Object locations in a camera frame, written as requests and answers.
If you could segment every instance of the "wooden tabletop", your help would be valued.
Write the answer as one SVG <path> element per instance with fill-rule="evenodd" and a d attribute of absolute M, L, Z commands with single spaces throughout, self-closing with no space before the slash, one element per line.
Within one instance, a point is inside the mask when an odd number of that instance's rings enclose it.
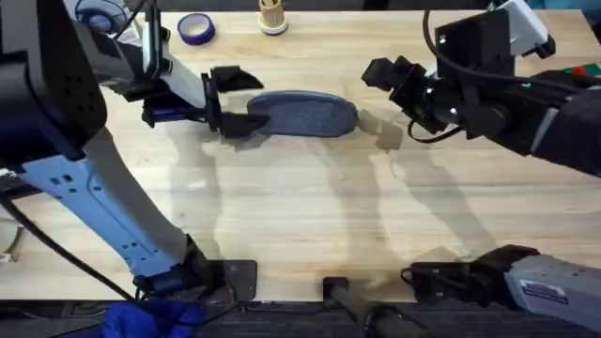
<path fill-rule="evenodd" d="M 432 14 L 434 27 L 475 12 Z M 558 53 L 518 59 L 531 75 L 598 61 L 601 47 L 579 11 L 540 12 Z M 184 13 L 164 13 L 175 31 Z M 361 125 L 338 139 L 274 136 L 222 142 L 206 125 L 140 119 L 141 104 L 109 91 L 108 127 L 135 177 L 161 211 L 209 258 L 255 259 L 259 300 L 319 300 L 321 279 L 347 276 L 374 297 L 410 300 L 398 271 L 414 261 L 471 260 L 521 244 L 601 268 L 601 181 L 487 140 L 462 136 L 433 146 L 405 132 L 408 120 L 368 88 L 372 58 L 402 54 L 428 66 L 421 11 L 289 12 L 280 37 L 262 34 L 256 13 L 211 13 L 217 37 L 172 52 L 194 71 L 240 65 L 265 90 L 339 95 Z M 259 91 L 223 95 L 244 112 Z M 44 195 L 18 201 L 52 238 L 133 291 L 120 257 Z M 0 265 L 0 299 L 118 299 L 118 295 L 25 236 L 16 263 Z"/>

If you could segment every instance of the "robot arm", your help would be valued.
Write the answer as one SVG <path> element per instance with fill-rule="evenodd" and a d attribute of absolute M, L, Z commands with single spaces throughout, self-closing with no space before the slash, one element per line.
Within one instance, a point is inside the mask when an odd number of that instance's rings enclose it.
<path fill-rule="evenodd" d="M 181 91 L 186 86 L 177 84 L 182 77 L 173 72 L 175 62 L 163 62 L 173 66 L 170 74 L 151 72 L 149 64 L 141 71 L 139 49 L 74 28 L 62 0 L 9 0 L 1 9 L 0 167 L 77 215 L 123 257 L 134 284 L 150 297 L 190 289 L 206 296 L 224 286 L 226 263 L 208 261 L 160 213 L 120 159 L 105 128 L 98 81 L 128 100 L 145 100 L 153 117 L 153 100 L 171 98 L 162 102 L 170 104 L 163 108 L 172 117 L 193 107 L 187 117 L 202 116 L 225 136 L 251 131 L 256 124 L 229 131 L 223 122 L 234 117 L 222 114 L 214 79 L 204 75 L 195 82 L 202 89 L 198 100 L 186 101 L 190 97 Z M 256 263 L 235 264 L 228 270 L 246 271 L 249 277 L 237 295 L 252 299 Z"/>
<path fill-rule="evenodd" d="M 511 0 L 436 29 L 436 48 L 442 55 L 436 76 L 426 76 L 421 65 L 399 56 L 394 63 L 373 60 L 362 78 L 367 85 L 392 90 L 390 100 L 411 118 L 411 127 L 420 125 L 434 134 L 456 125 L 454 133 L 445 135 L 465 131 L 468 139 L 484 136 L 517 154 L 598 175 L 601 117 L 595 111 L 601 92 L 586 89 L 601 82 L 562 71 L 529 79 L 514 75 L 516 55 L 554 53 L 554 40 L 542 28 L 523 0 Z M 445 59 L 467 71 L 458 71 Z M 418 141 L 433 143 L 444 137 Z"/>
<path fill-rule="evenodd" d="M 507 245 L 469 263 L 413 263 L 403 278 L 419 302 L 456 299 L 483 307 L 498 303 L 601 332 L 601 270 L 533 248 Z"/>
<path fill-rule="evenodd" d="M 263 85 L 240 67 L 218 67 L 200 77 L 169 53 L 171 32 L 161 26 L 161 12 L 148 6 L 142 47 L 120 43 L 73 23 L 94 75 L 127 101 L 144 101 L 142 119 L 156 123 L 188 119 L 208 123 L 225 138 L 248 136 L 267 123 L 264 117 L 222 112 L 218 93 Z"/>

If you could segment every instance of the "label sticker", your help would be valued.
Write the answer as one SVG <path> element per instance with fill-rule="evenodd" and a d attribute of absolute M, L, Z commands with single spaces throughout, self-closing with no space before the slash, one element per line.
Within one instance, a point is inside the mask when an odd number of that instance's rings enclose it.
<path fill-rule="evenodd" d="M 566 305 L 568 303 L 565 292 L 558 286 L 528 280 L 519 280 L 519 283 L 522 286 L 522 291 L 528 296 L 551 300 Z"/>

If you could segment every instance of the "blue tape roll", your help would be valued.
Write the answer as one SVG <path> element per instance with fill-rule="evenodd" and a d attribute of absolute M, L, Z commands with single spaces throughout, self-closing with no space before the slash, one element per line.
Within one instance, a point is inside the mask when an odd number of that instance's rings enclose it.
<path fill-rule="evenodd" d="M 205 23 L 208 26 L 204 32 L 200 34 L 186 33 L 190 32 L 190 28 L 200 23 Z M 199 46 L 213 39 L 215 36 L 215 25 L 207 14 L 193 13 L 188 14 L 179 20 L 177 31 L 184 42 L 192 46 Z"/>

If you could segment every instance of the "black cable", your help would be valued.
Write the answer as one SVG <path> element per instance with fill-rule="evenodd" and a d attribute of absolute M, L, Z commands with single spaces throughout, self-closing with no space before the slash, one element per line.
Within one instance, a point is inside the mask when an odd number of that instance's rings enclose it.
<path fill-rule="evenodd" d="M 403 282 L 411 285 L 411 280 L 407 278 L 407 272 L 411 272 L 411 268 L 404 268 L 401 270 L 401 279 Z"/>
<path fill-rule="evenodd" d="M 422 144 L 426 144 L 426 145 L 431 145 L 436 142 L 444 141 L 444 140 L 448 139 L 449 137 L 455 136 L 464 130 L 463 127 L 458 126 L 458 127 L 451 129 L 450 131 L 446 131 L 438 136 L 435 136 L 435 137 L 432 137 L 429 139 L 419 139 L 419 138 L 413 136 L 413 126 L 414 125 L 415 125 L 415 120 L 411 120 L 407 126 L 407 134 L 413 140 L 415 140 L 419 143 L 422 143 Z"/>
<path fill-rule="evenodd" d="M 434 54 L 436 56 L 436 58 L 438 60 L 442 61 L 447 67 L 449 67 L 459 73 L 469 75 L 472 78 L 479 78 L 479 79 L 489 80 L 489 81 L 506 82 L 506 83 L 514 83 L 514 84 L 541 85 L 541 86 L 545 86 L 548 88 L 554 88 L 554 89 L 558 89 L 561 91 L 566 91 L 566 92 L 569 92 L 572 94 L 577 94 L 580 92 L 579 89 L 574 88 L 570 85 L 566 85 L 566 84 L 558 84 L 558 83 L 553 83 L 553 82 L 549 82 L 549 81 L 545 81 L 545 80 L 525 78 L 525 77 L 520 77 L 520 76 L 498 75 L 498 74 L 492 74 L 492 73 L 487 73 L 487 72 L 483 72 L 483 71 L 477 71 L 477 70 L 472 70 L 472 69 L 462 67 L 462 66 L 456 64 L 454 61 L 452 61 L 448 57 L 446 57 L 444 54 L 442 54 L 436 48 L 436 45 L 434 44 L 434 42 L 432 41 L 432 37 L 430 36 L 429 20 L 430 20 L 430 9 L 428 9 L 424 12 L 424 20 L 422 21 L 422 29 L 424 31 L 424 39 L 425 39 L 425 43 L 428 46 L 428 49 L 430 50 L 430 52 L 432 52 L 432 54 Z"/>
<path fill-rule="evenodd" d="M 87 273 L 88 275 L 94 277 L 96 280 L 98 280 L 99 282 L 105 284 L 106 286 L 108 286 L 110 289 L 112 289 L 113 291 L 115 291 L 119 296 L 121 296 L 123 299 L 125 299 L 127 302 L 130 302 L 131 304 L 135 305 L 136 307 L 138 307 L 140 310 L 146 312 L 149 315 L 152 315 L 156 318 L 168 321 L 174 325 L 180 325 L 180 326 L 191 326 L 191 327 L 203 327 L 205 325 L 207 325 L 208 323 L 221 318 L 224 315 L 229 314 L 231 311 L 233 311 L 234 309 L 236 309 L 238 307 L 238 305 L 234 305 L 231 308 L 209 318 L 204 320 L 202 323 L 188 323 L 188 322 L 182 322 L 179 320 L 175 320 L 175 319 L 171 319 L 168 317 L 165 317 L 163 315 L 158 315 L 156 313 L 153 313 L 151 311 L 149 311 L 148 309 L 146 309 L 144 307 L 144 305 L 142 305 L 143 303 L 140 303 L 139 301 L 136 301 L 136 299 L 134 297 L 132 297 L 127 291 L 125 291 L 124 289 L 122 289 L 119 285 L 115 284 L 113 281 L 111 281 L 110 279 L 108 279 L 106 276 L 104 276 L 103 274 L 101 274 L 100 272 L 96 271 L 94 268 L 90 267 L 89 265 L 86 264 L 86 262 L 82 261 L 81 259 L 77 258 L 75 255 L 73 255 L 72 253 L 70 253 L 69 251 L 67 251 L 65 248 L 63 248 L 60 244 L 56 243 L 52 238 L 48 237 L 48 235 L 46 235 L 43 231 L 41 231 L 41 229 L 38 228 L 37 225 L 35 225 L 27 216 L 25 216 L 6 196 L 3 192 L 0 192 L 0 205 L 8 212 L 8 214 L 15 219 L 15 221 L 19 222 L 24 228 L 25 230 L 29 231 L 34 237 L 36 237 L 37 239 L 39 239 L 39 241 L 41 241 L 43 244 L 45 244 L 46 246 L 48 246 L 50 249 L 52 249 L 55 253 L 59 254 L 61 257 L 65 258 L 67 261 L 69 261 L 72 265 L 74 265 L 75 267 L 81 269 L 82 271 L 84 271 L 85 273 Z"/>
<path fill-rule="evenodd" d="M 130 18 L 121 27 L 121 30 L 113 37 L 113 39 L 118 40 L 119 38 L 121 38 L 121 36 L 123 35 L 123 33 L 125 33 L 125 30 L 128 29 L 128 27 L 131 25 L 131 23 L 133 23 L 133 21 L 135 20 L 135 17 L 138 15 L 138 13 L 140 12 L 140 10 L 142 10 L 142 8 L 144 7 L 144 4 L 146 3 L 146 1 L 147 0 L 140 0 L 138 2 L 138 5 L 136 5 L 136 7 L 131 12 Z"/>
<path fill-rule="evenodd" d="M 75 267 L 83 270 L 88 275 L 94 277 L 101 283 L 110 287 L 113 291 L 115 291 L 119 296 L 123 297 L 125 300 L 135 301 L 135 299 L 132 296 L 130 296 L 130 294 L 127 293 L 127 291 L 125 291 L 124 289 L 122 289 L 119 285 L 115 284 L 113 281 L 106 278 L 100 272 L 88 266 L 82 260 L 74 256 L 62 246 L 60 246 L 60 244 L 56 243 L 52 238 L 49 238 L 46 234 L 44 234 L 44 232 L 41 231 L 37 225 L 35 225 L 31 220 L 29 220 L 27 216 L 25 216 L 10 200 L 6 198 L 3 192 L 0 192 L 0 205 L 7 210 L 8 214 L 12 218 L 19 222 L 27 231 L 29 231 L 33 236 L 39 239 L 39 241 L 41 241 L 50 249 L 52 249 L 55 253 L 67 259 L 67 261 L 69 261 Z"/>

